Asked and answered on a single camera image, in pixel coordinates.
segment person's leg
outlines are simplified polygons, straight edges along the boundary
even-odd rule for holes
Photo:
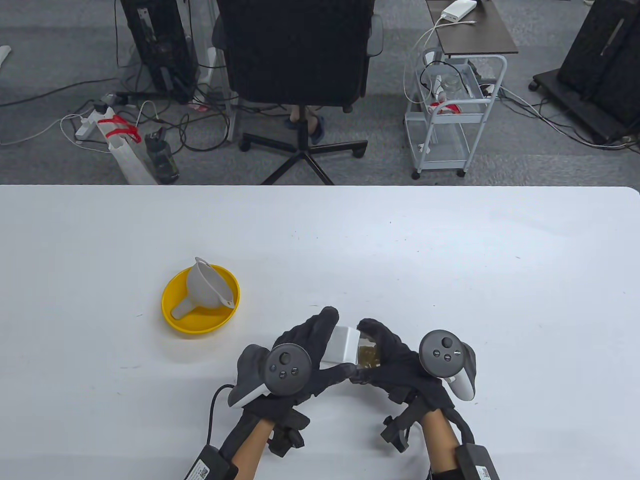
[[[300,107],[297,105],[293,105],[291,107],[291,115],[289,115],[289,120],[291,123],[295,124],[300,119]],[[307,108],[307,126],[310,135],[313,135],[318,128],[318,117],[316,117],[309,108]]]

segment red strap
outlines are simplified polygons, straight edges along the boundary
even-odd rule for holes
[[[112,118],[103,118],[102,120],[98,120],[99,124],[122,124],[129,125],[129,122],[122,118],[120,115],[113,115]]]
[[[127,129],[115,129],[105,135],[106,138],[112,137],[114,135],[129,135],[133,138],[136,143],[142,142],[142,138],[138,134],[138,129],[132,127],[131,125]]]

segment barcode label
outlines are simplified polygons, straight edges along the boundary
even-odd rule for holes
[[[489,475],[489,470],[487,470],[486,467],[476,465],[476,470],[478,472],[480,480],[491,480],[491,475]]]
[[[185,480],[204,480],[210,471],[202,460],[198,460]]]

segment forearm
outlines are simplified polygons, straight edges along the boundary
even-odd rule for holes
[[[267,444],[274,426],[273,422],[269,420],[260,420],[251,435],[238,449],[232,459],[232,463],[238,468],[236,480],[253,480],[264,446]]]
[[[427,443],[431,471],[437,474],[458,468],[455,450],[460,444],[442,411],[427,413],[420,423]]]

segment black office chair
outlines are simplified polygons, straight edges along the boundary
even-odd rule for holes
[[[369,58],[383,46],[373,0],[218,0],[218,7],[212,42],[224,52],[231,90],[250,102],[300,107],[297,146],[244,133],[240,150],[256,143],[293,154],[263,185],[302,159],[333,185],[312,155],[351,150],[361,158],[367,141],[310,147],[305,106],[349,113],[364,96]]]

